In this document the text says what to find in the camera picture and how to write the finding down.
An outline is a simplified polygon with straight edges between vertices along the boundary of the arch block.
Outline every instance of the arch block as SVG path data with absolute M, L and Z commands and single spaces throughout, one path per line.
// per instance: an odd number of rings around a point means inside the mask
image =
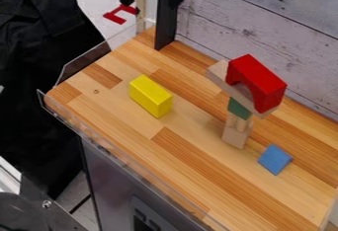
M 250 54 L 229 62 L 225 82 L 245 84 L 251 91 L 255 109 L 264 113 L 278 106 L 287 90 L 287 83 Z

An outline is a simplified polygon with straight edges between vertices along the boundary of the green block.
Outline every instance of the green block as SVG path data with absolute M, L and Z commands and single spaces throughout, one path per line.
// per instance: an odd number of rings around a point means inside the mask
M 229 105 L 227 106 L 227 110 L 233 113 L 236 116 L 247 120 L 252 116 L 252 113 L 244 108 L 240 103 L 238 103 L 235 99 L 230 98 Z

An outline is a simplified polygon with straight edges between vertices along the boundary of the block tower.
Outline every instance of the block tower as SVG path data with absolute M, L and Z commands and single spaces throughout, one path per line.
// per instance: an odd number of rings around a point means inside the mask
M 246 54 L 209 67 L 207 76 L 230 95 L 222 140 L 242 149 L 253 127 L 252 116 L 264 118 L 281 103 L 287 84 Z

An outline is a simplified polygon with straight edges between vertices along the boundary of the wooden table surface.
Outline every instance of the wooden table surface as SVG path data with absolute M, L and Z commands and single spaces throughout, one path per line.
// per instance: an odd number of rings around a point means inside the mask
M 337 122 L 284 98 L 255 119 L 244 150 L 231 147 L 220 139 L 228 97 L 204 76 L 215 61 L 177 41 L 156 51 L 153 41 L 154 30 L 128 41 L 45 102 L 214 230 L 217 222 L 250 231 L 324 225 L 338 186 Z M 141 74 L 174 95 L 170 114 L 156 119 L 129 98 Z M 270 143 L 294 156 L 277 177 L 257 163 Z

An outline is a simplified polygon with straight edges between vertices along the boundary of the wooden plank wall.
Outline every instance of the wooden plank wall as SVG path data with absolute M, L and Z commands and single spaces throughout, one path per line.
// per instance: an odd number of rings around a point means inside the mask
M 289 97 L 338 120 L 336 2 L 185 0 L 177 39 L 216 59 L 253 54 L 288 82 Z

